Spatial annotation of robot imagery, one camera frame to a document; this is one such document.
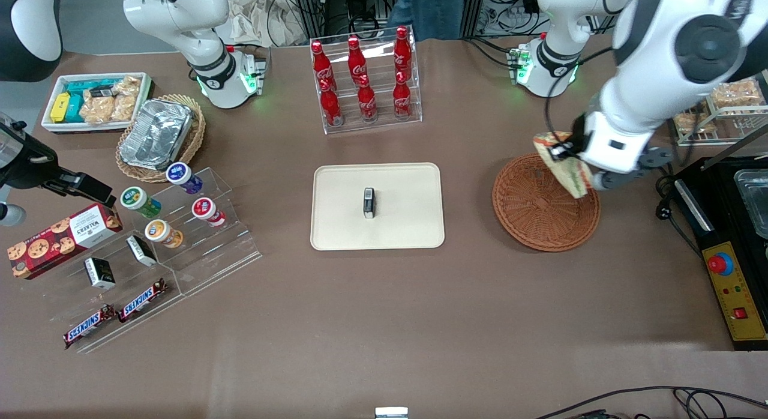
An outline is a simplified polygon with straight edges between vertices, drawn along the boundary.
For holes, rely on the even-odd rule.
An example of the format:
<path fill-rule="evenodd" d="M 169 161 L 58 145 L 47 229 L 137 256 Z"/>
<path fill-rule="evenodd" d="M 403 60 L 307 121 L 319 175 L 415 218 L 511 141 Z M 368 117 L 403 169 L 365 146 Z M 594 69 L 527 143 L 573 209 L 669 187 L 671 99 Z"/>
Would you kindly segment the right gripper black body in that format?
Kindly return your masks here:
<path fill-rule="evenodd" d="M 8 149 L 10 159 L 2 160 L 1 184 L 15 189 L 41 187 L 61 191 L 58 184 L 57 153 L 27 134 L 23 127 L 2 126 L 2 152 Z"/>

